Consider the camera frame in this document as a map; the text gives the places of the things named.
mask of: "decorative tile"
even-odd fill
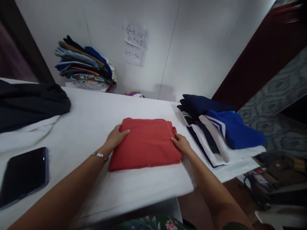
[[[279,114],[306,94],[307,47],[238,111],[246,125],[264,133],[263,158],[281,153],[307,158],[307,126]]]

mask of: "black phone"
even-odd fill
[[[7,163],[2,181],[0,210],[42,189],[48,182],[49,164],[46,147],[12,157]]]

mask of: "brown clothing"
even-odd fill
[[[87,57],[89,57],[91,59],[94,59],[97,62],[97,64],[98,64],[100,69],[106,69],[105,64],[103,64],[97,58],[95,58],[95,57],[93,57],[93,56],[91,56],[91,55],[89,55],[87,53],[84,53],[84,52],[78,50],[77,48],[75,48],[75,47],[73,47],[73,46],[71,46],[71,45],[69,45],[69,44],[67,44],[67,43],[65,43],[63,41],[59,41],[59,45],[60,45],[60,47],[62,47],[64,49],[67,49],[67,50],[70,50],[72,52],[75,52],[75,53],[78,53],[78,54],[82,54],[82,55],[87,56]]]

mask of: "stack of folded clothes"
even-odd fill
[[[114,65],[92,47],[82,48],[70,36],[64,38],[64,42],[59,41],[54,54],[61,57],[55,68],[62,77],[84,84],[89,89],[106,91],[111,85],[117,85]]]
[[[177,107],[212,167],[266,151],[264,134],[246,126],[232,106],[204,96],[184,94],[183,98]]]

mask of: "floor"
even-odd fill
[[[240,205],[255,230],[274,230],[271,226],[261,224],[254,212],[260,210],[256,203],[252,201],[248,191],[242,187],[242,183],[237,179],[232,179],[224,183],[224,186]],[[192,223],[197,229],[213,229],[209,209],[203,200],[200,191],[178,197],[182,218]]]

